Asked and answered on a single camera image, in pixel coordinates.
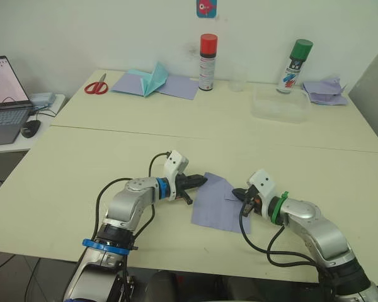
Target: blue sticker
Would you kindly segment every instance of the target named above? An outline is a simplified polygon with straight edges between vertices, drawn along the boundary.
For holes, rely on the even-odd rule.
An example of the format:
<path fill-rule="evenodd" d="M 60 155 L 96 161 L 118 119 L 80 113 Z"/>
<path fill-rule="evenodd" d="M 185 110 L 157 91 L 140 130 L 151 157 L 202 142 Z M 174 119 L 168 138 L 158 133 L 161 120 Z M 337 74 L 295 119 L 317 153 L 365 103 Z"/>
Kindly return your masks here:
<path fill-rule="evenodd" d="M 199 18 L 215 18 L 217 0 L 196 0 L 196 12 Z"/>

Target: scissors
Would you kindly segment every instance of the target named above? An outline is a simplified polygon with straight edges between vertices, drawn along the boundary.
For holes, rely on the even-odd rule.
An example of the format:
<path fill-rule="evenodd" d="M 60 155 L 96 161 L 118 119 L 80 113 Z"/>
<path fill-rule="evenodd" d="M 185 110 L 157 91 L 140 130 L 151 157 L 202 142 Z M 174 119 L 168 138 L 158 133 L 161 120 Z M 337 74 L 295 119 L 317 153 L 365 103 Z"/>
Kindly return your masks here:
<path fill-rule="evenodd" d="M 104 82 L 106 74 L 103 74 L 101 79 L 98 82 L 91 83 L 84 88 L 84 91 L 88 94 L 104 94 L 108 91 L 108 84 Z"/>

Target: clear plastic box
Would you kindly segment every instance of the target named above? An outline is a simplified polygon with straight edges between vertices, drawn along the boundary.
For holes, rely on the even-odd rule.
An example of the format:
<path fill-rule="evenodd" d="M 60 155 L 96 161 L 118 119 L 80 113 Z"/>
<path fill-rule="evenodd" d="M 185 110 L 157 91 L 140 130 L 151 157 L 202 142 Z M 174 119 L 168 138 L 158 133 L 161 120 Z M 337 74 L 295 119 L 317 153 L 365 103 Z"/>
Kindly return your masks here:
<path fill-rule="evenodd" d="M 292 89 L 283 94 L 274 85 L 257 85 L 253 92 L 251 113 L 264 118 L 289 123 L 302 123 L 309 116 L 311 104 L 308 94 L 301 89 Z"/>

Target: laptop screen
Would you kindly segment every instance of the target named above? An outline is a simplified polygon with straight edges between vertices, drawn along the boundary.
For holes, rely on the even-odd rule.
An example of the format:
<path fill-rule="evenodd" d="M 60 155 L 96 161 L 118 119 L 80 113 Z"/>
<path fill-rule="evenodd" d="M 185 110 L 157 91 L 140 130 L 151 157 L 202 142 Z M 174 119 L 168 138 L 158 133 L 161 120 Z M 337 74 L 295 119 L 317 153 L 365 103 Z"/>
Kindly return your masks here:
<path fill-rule="evenodd" d="M 28 96 L 5 56 L 0 57 L 0 106 L 29 105 Z"/>

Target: computer mouse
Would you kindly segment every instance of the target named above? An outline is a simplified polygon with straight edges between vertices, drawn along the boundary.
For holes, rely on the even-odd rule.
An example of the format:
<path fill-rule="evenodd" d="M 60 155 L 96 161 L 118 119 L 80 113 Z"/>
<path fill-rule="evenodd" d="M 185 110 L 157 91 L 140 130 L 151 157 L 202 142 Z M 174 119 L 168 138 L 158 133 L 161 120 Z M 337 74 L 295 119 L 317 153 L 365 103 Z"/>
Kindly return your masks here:
<path fill-rule="evenodd" d="M 40 126 L 40 121 L 27 121 L 22 127 L 21 127 L 21 134 L 23 137 L 33 137 L 36 132 L 38 131 Z"/>

